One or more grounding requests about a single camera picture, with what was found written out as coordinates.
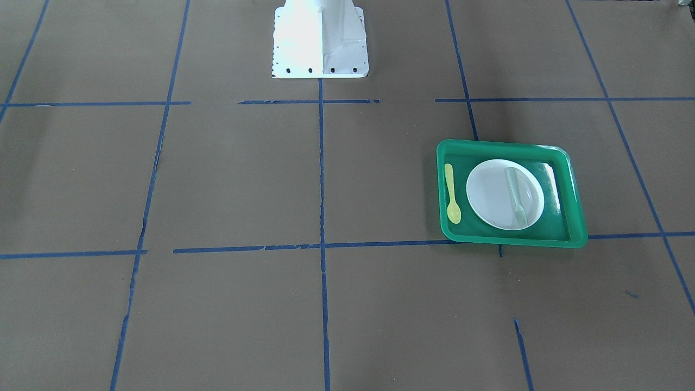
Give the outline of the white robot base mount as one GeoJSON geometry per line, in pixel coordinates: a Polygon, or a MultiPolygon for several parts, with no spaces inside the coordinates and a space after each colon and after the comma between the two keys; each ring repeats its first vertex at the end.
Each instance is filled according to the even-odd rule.
{"type": "Polygon", "coordinates": [[[274,22],[273,78],[368,76],[365,15],[353,1],[286,1],[274,22]]]}

